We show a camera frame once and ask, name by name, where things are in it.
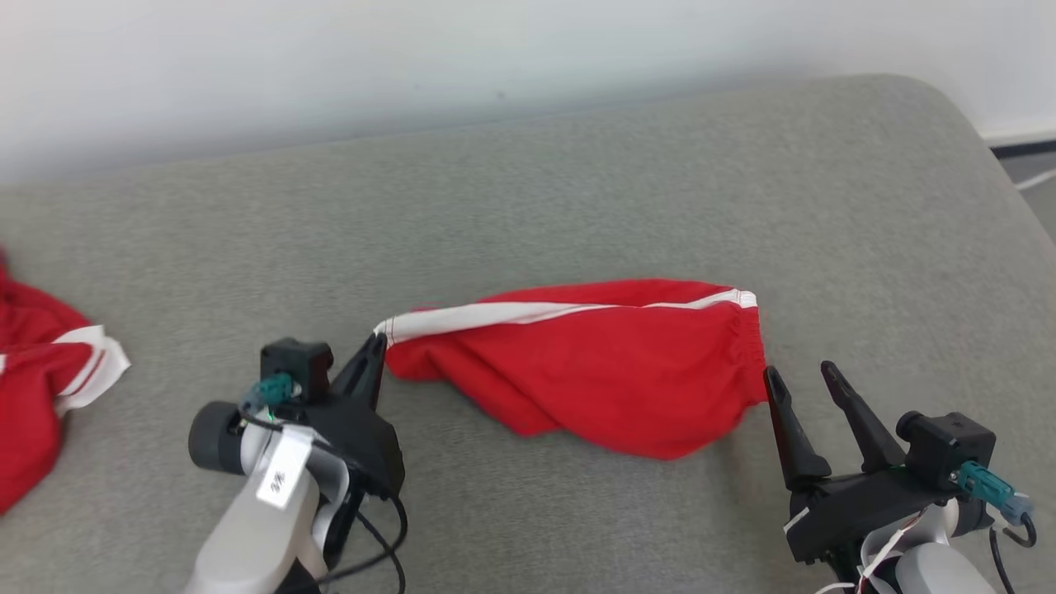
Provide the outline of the red basketball jersey white trim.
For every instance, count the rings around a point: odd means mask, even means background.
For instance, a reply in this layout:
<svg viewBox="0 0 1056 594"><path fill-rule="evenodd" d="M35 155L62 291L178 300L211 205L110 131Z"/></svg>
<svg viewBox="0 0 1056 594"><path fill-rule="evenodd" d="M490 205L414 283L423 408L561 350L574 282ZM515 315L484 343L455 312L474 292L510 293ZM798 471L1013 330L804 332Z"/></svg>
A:
<svg viewBox="0 0 1056 594"><path fill-rule="evenodd" d="M65 413L99 400L130 365L103 326L12 278L0 248L0 516L55 466Z"/></svg>

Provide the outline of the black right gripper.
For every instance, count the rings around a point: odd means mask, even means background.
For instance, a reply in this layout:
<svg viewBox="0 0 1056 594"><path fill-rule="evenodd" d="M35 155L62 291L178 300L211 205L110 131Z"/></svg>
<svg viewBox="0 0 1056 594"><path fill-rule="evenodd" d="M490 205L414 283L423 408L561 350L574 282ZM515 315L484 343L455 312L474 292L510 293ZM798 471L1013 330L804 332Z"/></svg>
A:
<svg viewBox="0 0 1056 594"><path fill-rule="evenodd" d="M791 491L790 511L804 513L787 531L787 542L796 563L807 564L830 550L854 544L872 530L950 500L950 490L934 488L899 467L905 451L834 361L821 361L821 373L855 437L861 454L856 476L828 478L831 467L804 432L780 372L773 365L763 371L785 488Z"/></svg>

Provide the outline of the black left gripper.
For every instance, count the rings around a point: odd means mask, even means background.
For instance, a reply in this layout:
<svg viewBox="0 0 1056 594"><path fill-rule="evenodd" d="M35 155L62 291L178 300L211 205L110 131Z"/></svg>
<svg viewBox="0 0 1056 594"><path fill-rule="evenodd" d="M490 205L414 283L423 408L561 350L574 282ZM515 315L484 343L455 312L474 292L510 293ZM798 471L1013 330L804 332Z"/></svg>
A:
<svg viewBox="0 0 1056 594"><path fill-rule="evenodd" d="M363 490L380 497L398 496L406 479L396 430L376 411L386 350L386 334L373 333L332 380L331 395L297 401L324 450L358 474Z"/></svg>

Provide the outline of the black baseboard strip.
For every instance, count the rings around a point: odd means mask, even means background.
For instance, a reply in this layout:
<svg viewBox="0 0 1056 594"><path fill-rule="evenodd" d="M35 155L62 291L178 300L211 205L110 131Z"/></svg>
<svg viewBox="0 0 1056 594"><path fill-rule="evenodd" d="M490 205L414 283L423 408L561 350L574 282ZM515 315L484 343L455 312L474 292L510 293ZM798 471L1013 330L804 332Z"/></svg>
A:
<svg viewBox="0 0 1056 594"><path fill-rule="evenodd" d="M1037 142L1018 145L1002 145L989 149L998 159L1033 157L1033 155L1056 153L1056 140L1037 140Z"/></svg>

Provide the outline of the red shorts white side stripe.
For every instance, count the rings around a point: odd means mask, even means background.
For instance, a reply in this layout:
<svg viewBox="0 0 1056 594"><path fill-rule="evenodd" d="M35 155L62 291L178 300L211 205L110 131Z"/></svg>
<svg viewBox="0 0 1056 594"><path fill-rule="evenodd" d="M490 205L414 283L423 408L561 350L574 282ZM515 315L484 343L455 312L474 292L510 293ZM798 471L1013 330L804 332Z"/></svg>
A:
<svg viewBox="0 0 1056 594"><path fill-rule="evenodd" d="M375 328L403 380L448 380L520 437L672 461L766 401L756 295L694 280L514 290Z"/></svg>

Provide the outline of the white paper tag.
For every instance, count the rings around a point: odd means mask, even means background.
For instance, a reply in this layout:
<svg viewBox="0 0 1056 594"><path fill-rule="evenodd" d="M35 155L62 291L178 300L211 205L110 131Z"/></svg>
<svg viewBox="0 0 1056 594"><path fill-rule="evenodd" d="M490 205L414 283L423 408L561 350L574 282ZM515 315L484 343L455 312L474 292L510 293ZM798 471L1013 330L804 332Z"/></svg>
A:
<svg viewBox="0 0 1056 594"><path fill-rule="evenodd" d="M309 461L314 433L309 428L286 424L276 434L267 449L268 464L256 498L276 511L285 511Z"/></svg>

